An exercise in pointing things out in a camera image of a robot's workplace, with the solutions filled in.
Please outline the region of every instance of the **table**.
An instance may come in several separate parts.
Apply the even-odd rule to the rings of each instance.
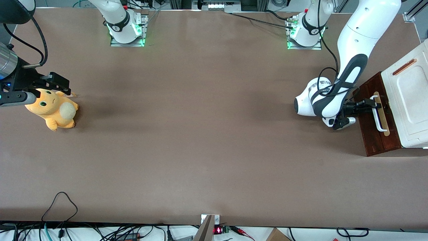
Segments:
[[[229,225],[427,227],[427,157],[364,157],[358,125],[334,132],[294,112],[333,66],[326,50],[287,50],[283,29],[223,12],[161,11],[143,48],[110,47],[96,9],[35,17],[49,47],[39,72],[70,80],[79,116],[54,133],[23,106],[0,108],[1,219],[39,220],[66,191],[74,221],[197,224],[208,213]],[[335,53],[349,17],[328,22]],[[42,48],[31,23],[16,35]],[[398,15],[359,83],[418,44]],[[47,219],[72,213],[61,197]]]

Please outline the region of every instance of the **red wire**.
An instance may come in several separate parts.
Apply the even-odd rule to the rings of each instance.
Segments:
[[[247,234],[244,230],[242,229],[238,229],[238,232],[242,235],[244,235],[245,237],[248,237],[250,239],[252,239],[253,241],[255,241],[255,239],[253,239],[249,234]]]

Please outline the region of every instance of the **wooden handle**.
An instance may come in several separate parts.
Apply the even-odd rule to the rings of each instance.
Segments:
[[[377,104],[380,105],[380,108],[377,109],[377,114],[379,115],[380,123],[382,124],[382,128],[386,129],[386,132],[383,132],[385,136],[389,136],[391,132],[389,131],[388,122],[386,121],[385,117],[385,111],[383,110],[382,101],[380,100],[380,94],[379,92],[373,93],[373,95],[376,95],[377,97],[374,98]]]

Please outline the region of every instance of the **yellow plush toy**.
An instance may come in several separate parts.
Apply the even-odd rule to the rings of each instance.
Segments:
[[[79,105],[64,97],[61,91],[54,93],[52,90],[37,89],[40,98],[36,102],[25,107],[32,113],[42,117],[49,129],[56,131],[58,127],[73,128],[74,115]]]

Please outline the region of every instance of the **white handle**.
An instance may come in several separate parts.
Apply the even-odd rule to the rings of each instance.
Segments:
[[[377,95],[373,95],[372,97],[370,97],[370,99],[375,99],[377,97]],[[380,120],[379,120],[379,114],[377,113],[377,108],[372,108],[373,111],[373,118],[374,118],[374,122],[376,123],[376,128],[378,131],[380,132],[387,132],[388,130],[382,129],[382,126],[380,125]]]

